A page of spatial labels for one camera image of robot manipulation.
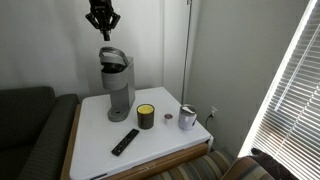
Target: white mug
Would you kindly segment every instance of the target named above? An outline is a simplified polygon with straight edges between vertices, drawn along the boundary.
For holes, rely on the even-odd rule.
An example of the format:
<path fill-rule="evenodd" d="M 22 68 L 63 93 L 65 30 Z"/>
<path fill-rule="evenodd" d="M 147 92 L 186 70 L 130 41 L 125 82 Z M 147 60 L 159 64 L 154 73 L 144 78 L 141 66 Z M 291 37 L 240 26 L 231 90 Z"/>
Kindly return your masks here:
<path fill-rule="evenodd" d="M 196 112 L 196 108 L 194 108 L 192 105 L 182 105 L 180 107 L 178 126 L 185 131 L 191 130 L 196 123 Z"/>

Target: window blinds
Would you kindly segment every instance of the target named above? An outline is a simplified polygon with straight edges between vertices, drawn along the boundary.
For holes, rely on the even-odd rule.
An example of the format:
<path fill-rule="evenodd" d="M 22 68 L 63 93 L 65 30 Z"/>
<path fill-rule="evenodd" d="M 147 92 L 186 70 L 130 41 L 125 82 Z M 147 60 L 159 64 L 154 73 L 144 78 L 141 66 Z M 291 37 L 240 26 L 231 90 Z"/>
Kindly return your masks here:
<path fill-rule="evenodd" d="M 320 2 L 270 97 L 247 150 L 267 152 L 299 179 L 320 179 Z"/>

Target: coffee maker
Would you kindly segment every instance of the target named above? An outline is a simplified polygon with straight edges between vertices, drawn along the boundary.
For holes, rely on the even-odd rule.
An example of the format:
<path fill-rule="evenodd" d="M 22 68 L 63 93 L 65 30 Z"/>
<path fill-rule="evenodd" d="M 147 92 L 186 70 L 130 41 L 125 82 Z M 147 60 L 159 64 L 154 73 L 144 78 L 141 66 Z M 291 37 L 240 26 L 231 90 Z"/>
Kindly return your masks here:
<path fill-rule="evenodd" d="M 135 99 L 133 58 L 121 50 L 103 47 L 99 53 L 103 88 L 110 92 L 112 107 L 108 118 L 120 122 L 128 117 Z"/>

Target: remote control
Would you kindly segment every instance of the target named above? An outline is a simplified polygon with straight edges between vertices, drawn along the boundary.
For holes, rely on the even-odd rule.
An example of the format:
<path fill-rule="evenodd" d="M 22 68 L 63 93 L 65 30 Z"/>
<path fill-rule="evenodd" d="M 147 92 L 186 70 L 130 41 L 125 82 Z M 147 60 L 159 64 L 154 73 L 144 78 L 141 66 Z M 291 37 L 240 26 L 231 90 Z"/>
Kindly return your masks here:
<path fill-rule="evenodd" d="M 130 144 L 130 142 L 139 133 L 138 130 L 132 129 L 121 141 L 120 143 L 111 151 L 112 154 L 119 156 L 123 150 Z"/>

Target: white wall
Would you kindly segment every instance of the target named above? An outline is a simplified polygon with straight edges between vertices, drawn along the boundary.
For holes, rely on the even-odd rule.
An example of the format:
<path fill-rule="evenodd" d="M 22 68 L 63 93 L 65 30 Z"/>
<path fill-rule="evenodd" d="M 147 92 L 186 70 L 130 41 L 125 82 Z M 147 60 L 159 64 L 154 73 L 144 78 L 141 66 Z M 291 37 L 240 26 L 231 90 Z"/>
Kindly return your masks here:
<path fill-rule="evenodd" d="M 170 33 L 185 31 L 185 26 L 172 26 L 179 18 L 183 19 L 181 25 L 187 22 L 186 7 L 179 9 L 169 0 L 112 2 L 121 19 L 112 31 L 111 41 L 104 42 L 85 18 L 89 0 L 1 1 L 0 88 L 50 85 L 57 95 L 77 93 L 83 98 L 104 94 L 98 57 L 103 46 L 116 47 L 134 57 L 137 89 L 163 86 L 167 59 L 173 59 L 173 68 L 178 67 L 171 72 L 173 78 L 181 78 L 183 71 L 178 64 L 184 57 L 165 57 L 164 42 Z M 165 12 L 165 6 L 177 11 Z M 180 34 L 174 46 L 185 47 L 182 37 L 186 32 Z M 168 89 L 181 98 L 181 85 L 167 81 Z"/>
<path fill-rule="evenodd" d="M 187 103 L 214 146 L 235 154 L 268 90 L 304 12 L 303 0 L 202 1 Z"/>

